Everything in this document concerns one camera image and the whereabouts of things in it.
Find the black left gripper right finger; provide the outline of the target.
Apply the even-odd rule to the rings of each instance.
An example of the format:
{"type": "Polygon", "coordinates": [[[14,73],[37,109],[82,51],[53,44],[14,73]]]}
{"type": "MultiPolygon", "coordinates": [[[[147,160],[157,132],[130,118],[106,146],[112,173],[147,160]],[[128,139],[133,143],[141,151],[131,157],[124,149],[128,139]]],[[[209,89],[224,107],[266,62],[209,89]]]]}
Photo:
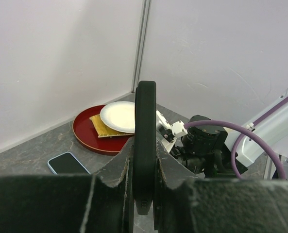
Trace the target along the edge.
{"type": "Polygon", "coordinates": [[[160,233],[288,233],[288,181],[201,179],[156,144],[160,233]]]}

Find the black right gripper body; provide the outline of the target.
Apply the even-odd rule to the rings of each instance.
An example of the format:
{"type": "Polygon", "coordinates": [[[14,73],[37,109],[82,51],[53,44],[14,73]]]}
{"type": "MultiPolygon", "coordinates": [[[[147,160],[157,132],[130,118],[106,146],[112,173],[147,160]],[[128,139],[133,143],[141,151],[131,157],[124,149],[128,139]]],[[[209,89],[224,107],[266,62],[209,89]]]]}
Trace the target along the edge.
{"type": "Polygon", "coordinates": [[[205,178],[235,178],[231,152],[225,145],[228,132],[221,126],[191,127],[181,137],[182,146],[170,154],[194,174],[205,178]]]}

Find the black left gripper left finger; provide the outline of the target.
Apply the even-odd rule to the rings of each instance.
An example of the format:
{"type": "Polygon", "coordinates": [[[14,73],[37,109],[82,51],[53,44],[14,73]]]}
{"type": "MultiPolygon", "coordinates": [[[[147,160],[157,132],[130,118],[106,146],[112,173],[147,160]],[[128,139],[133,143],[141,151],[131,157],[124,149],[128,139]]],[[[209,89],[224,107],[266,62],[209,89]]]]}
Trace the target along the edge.
{"type": "Polygon", "coordinates": [[[0,233],[131,233],[133,148],[91,175],[0,176],[0,233]]]}

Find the blue-cased smartphone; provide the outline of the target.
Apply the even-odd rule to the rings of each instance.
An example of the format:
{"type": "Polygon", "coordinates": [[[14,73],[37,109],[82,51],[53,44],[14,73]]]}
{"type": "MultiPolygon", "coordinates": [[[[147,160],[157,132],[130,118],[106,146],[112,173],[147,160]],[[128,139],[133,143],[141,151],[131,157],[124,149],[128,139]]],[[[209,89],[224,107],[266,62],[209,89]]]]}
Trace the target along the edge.
{"type": "Polygon", "coordinates": [[[47,161],[53,174],[90,174],[84,165],[71,153],[65,152],[47,161]]]}

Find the black smartphone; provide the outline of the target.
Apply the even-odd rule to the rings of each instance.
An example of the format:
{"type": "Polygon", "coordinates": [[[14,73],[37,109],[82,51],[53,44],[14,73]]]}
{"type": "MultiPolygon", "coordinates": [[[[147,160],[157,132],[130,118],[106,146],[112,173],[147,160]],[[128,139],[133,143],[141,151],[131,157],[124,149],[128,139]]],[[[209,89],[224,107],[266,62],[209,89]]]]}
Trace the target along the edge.
{"type": "Polygon", "coordinates": [[[156,163],[156,83],[140,81],[135,98],[133,196],[137,213],[147,215],[154,194],[156,163]]]}

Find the yellow sponge cloth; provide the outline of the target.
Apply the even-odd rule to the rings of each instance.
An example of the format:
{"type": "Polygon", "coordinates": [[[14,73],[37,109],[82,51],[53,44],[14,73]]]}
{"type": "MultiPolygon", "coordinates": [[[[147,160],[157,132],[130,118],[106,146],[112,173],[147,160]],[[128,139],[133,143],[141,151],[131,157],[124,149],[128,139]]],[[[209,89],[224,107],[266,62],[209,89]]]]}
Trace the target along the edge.
{"type": "Polygon", "coordinates": [[[123,133],[109,128],[103,123],[99,114],[91,116],[89,119],[93,123],[93,126],[98,134],[98,138],[134,135],[134,133],[123,133]]]}

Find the round red tray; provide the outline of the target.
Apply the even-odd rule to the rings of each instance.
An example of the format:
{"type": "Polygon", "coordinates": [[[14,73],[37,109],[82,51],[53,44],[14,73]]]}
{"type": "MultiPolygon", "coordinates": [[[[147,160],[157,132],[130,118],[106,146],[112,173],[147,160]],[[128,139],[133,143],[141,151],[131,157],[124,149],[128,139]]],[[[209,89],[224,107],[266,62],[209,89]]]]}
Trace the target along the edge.
{"type": "Polygon", "coordinates": [[[99,114],[104,106],[93,106],[79,113],[73,121],[72,129],[79,143],[87,149],[101,155],[115,156],[133,135],[98,138],[97,131],[89,118],[99,114]]]}

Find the white paper plate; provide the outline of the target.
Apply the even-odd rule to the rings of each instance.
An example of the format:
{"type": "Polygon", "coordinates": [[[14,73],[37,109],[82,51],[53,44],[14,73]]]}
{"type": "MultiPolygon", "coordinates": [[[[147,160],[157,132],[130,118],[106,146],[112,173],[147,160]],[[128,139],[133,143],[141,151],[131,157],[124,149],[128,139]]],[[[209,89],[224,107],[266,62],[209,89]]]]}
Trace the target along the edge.
{"type": "Polygon", "coordinates": [[[135,103],[130,101],[116,101],[105,105],[100,111],[102,122],[118,132],[135,132],[135,103]]]}

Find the aluminium corner post right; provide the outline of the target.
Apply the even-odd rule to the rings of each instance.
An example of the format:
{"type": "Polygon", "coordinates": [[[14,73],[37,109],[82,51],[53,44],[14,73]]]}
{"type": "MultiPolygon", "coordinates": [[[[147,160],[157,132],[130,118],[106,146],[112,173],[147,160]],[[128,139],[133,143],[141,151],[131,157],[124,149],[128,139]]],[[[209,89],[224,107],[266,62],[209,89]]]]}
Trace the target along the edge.
{"type": "Polygon", "coordinates": [[[141,17],[140,17],[140,24],[139,24],[139,32],[138,32],[136,56],[135,56],[135,63],[134,63],[132,88],[131,88],[132,93],[135,92],[139,83],[139,79],[140,79],[140,72],[141,72],[142,59],[143,59],[143,53],[144,53],[144,47],[145,47],[150,7],[151,7],[151,0],[142,1],[142,10],[141,10],[141,17]]]}

